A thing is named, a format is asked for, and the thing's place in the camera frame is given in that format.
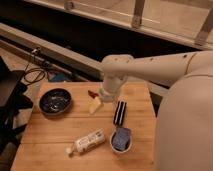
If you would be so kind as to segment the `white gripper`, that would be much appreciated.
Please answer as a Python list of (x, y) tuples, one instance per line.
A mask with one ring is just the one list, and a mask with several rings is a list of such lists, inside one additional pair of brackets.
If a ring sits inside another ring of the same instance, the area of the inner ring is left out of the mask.
[[(100, 99), (103, 102), (115, 102), (120, 94), (120, 89), (125, 83), (124, 77), (105, 75), (99, 89)], [(99, 98), (94, 98), (89, 106), (89, 113), (94, 114), (101, 106)]]

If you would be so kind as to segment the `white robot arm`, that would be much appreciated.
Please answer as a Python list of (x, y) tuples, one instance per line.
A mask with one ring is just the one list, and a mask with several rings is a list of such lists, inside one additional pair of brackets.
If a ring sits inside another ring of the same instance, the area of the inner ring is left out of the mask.
[(128, 76), (168, 88), (155, 132), (155, 171), (213, 171), (213, 50), (146, 58), (108, 55), (99, 90), (113, 102)]

